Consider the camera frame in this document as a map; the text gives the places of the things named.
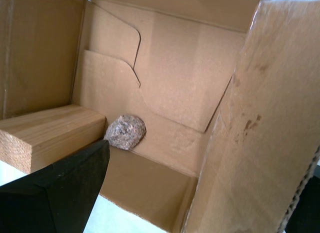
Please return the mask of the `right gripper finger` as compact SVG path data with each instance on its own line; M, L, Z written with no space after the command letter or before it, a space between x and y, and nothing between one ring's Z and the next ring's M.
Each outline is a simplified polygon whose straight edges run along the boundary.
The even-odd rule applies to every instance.
M107 140L0 187L2 233L82 233L110 160Z
M320 179L318 177L312 177L306 184L287 223L285 232L320 232Z

